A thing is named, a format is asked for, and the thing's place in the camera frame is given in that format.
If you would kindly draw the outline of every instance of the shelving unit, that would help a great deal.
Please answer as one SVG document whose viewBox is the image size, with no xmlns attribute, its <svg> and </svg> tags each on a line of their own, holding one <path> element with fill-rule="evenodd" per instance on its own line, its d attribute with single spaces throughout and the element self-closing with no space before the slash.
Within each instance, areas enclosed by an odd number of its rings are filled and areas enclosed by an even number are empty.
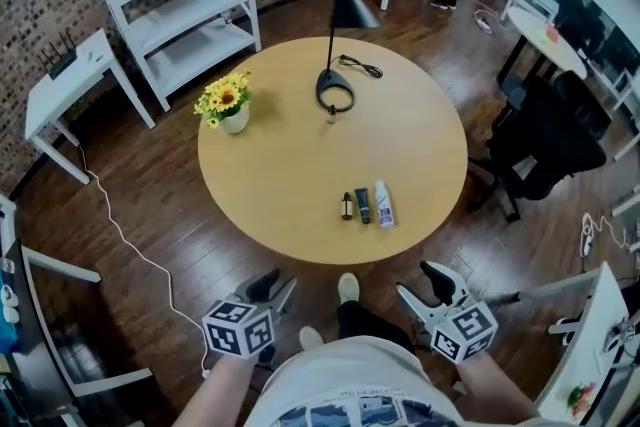
<svg viewBox="0 0 640 427">
<path fill-rule="evenodd" d="M 123 6 L 131 1 L 106 0 L 120 34 L 165 111 L 169 110 L 167 96 L 189 80 L 243 48 L 254 45 L 256 52 L 261 49 L 256 0 L 171 0 L 129 21 Z M 219 16 L 236 6 L 249 17 L 251 34 Z"/>
</svg>

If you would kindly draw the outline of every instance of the lamp shade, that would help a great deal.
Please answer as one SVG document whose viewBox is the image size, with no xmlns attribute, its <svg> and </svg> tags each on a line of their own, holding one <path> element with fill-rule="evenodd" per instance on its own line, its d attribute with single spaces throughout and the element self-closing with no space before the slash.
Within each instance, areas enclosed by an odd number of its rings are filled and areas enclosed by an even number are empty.
<svg viewBox="0 0 640 427">
<path fill-rule="evenodd" d="M 380 22 L 362 0 L 335 0 L 331 25 L 335 29 L 366 29 L 380 27 Z"/>
</svg>

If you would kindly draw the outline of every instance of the flower pot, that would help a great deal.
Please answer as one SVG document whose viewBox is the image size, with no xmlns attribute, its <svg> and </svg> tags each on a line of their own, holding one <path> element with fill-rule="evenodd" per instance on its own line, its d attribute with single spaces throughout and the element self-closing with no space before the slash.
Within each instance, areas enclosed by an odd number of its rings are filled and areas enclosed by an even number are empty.
<svg viewBox="0 0 640 427">
<path fill-rule="evenodd" d="M 242 132 L 249 123 L 249 105 L 243 106 L 236 114 L 220 121 L 220 128 L 227 134 Z"/>
</svg>

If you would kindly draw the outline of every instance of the wooden floor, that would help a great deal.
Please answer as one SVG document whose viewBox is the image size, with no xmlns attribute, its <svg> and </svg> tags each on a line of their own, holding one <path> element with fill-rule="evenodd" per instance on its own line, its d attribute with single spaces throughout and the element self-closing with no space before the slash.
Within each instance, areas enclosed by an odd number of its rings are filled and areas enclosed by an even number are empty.
<svg viewBox="0 0 640 427">
<path fill-rule="evenodd" d="M 326 35 L 331 2 L 298 0 L 261 16 L 264 47 Z M 378 3 L 371 0 L 372 6 Z M 344 31 L 341 35 L 385 46 L 427 71 L 460 113 L 470 154 L 482 155 L 491 121 L 505 101 L 495 76 L 518 35 L 507 27 L 488 36 L 475 25 L 473 14 L 483 6 L 501 9 L 503 5 L 504 0 L 461 0 L 457 11 L 444 12 L 433 9 L 426 0 L 390 0 L 388 12 L 378 12 L 381 29 Z M 515 71 L 524 74 L 534 59 L 533 51 L 528 50 Z M 229 63 L 216 74 L 240 61 Z M 610 204 L 640 181 L 634 151 L 621 162 L 565 179 L 544 201 L 520 202 L 523 220 L 509 225 L 496 199 L 480 211 L 468 213 L 469 202 L 483 187 L 469 175 L 447 221 L 414 248 L 375 264 L 331 267 L 305 263 L 275 254 L 251 240 L 225 218 L 209 195 L 197 159 L 199 120 L 192 114 L 203 83 L 176 94 L 171 99 L 172 110 L 166 114 L 153 100 L 147 101 L 158 123 L 154 130 L 146 128 L 118 91 L 98 101 L 73 128 L 90 168 L 111 195 L 114 217 L 131 242 L 173 273 L 176 306 L 187 315 L 199 319 L 215 300 L 226 297 L 256 272 L 280 266 L 298 277 L 294 307 L 280 331 L 278 362 L 298 351 L 297 331 L 305 324 L 315 326 L 328 339 L 335 336 L 336 283 L 345 271 L 359 276 L 365 305 L 406 328 L 409 318 L 398 304 L 393 286 L 403 281 L 428 291 L 418 268 L 422 259 L 450 265 L 468 279 L 480 297 L 575 275 L 581 268 L 578 244 L 582 214 L 608 214 Z M 310 101 L 312 87 L 309 85 Z M 626 124 L 616 115 L 604 138 L 608 154 L 628 137 Z M 62 150 L 79 161 L 67 143 Z M 200 332 L 168 309 L 164 274 L 121 242 L 107 220 L 106 204 L 95 181 L 82 187 L 47 161 L 25 187 L 18 206 L 25 245 L 102 274 L 99 292 L 112 321 L 108 333 L 98 338 L 107 352 L 116 343 L 126 346 L 118 350 L 118 358 L 111 358 L 121 366 L 149 366 L 153 370 L 168 412 L 156 414 L 152 420 L 147 416 L 145 421 L 150 425 L 171 423 L 201 383 L 203 347 Z M 603 260 L 610 261 L 618 277 L 634 273 L 631 257 L 616 249 L 608 234 L 596 241 L 593 258 L 585 265 L 595 268 Z M 56 325 L 62 312 L 68 312 L 69 301 L 62 297 L 76 297 L 76 304 L 86 305 L 78 299 L 82 293 L 76 283 L 42 272 L 37 282 L 43 297 L 48 298 L 44 301 L 47 316 Z M 560 357 L 557 341 L 545 334 L 546 325 L 574 313 L 578 304 L 578 298 L 569 297 L 566 301 L 512 305 L 496 313 L 501 327 L 490 352 L 529 396 L 540 392 Z M 82 318 L 85 327 L 100 322 L 98 315 Z M 104 371 L 101 362 L 109 360 L 93 357 L 89 342 L 76 345 L 69 354 L 70 360 L 82 363 L 85 376 L 100 375 Z M 453 368 L 435 356 L 421 357 L 436 385 L 448 389 Z M 257 387 L 266 377 L 259 372 Z M 255 392 L 249 392 L 247 408 L 256 397 Z M 159 402 L 145 400 L 140 399 L 138 406 L 142 403 L 151 411 L 161 410 Z"/>
</svg>

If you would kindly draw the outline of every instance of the human arm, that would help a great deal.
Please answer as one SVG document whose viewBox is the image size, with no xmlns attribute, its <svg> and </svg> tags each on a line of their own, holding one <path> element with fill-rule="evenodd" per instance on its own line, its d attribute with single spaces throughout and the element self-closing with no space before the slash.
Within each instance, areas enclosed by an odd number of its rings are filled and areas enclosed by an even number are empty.
<svg viewBox="0 0 640 427">
<path fill-rule="evenodd" d="M 473 420 L 518 424 L 540 416 L 535 405 L 486 352 L 458 365 Z"/>
<path fill-rule="evenodd" d="M 233 427 L 249 389 L 258 356 L 222 356 L 173 427 Z"/>
</svg>

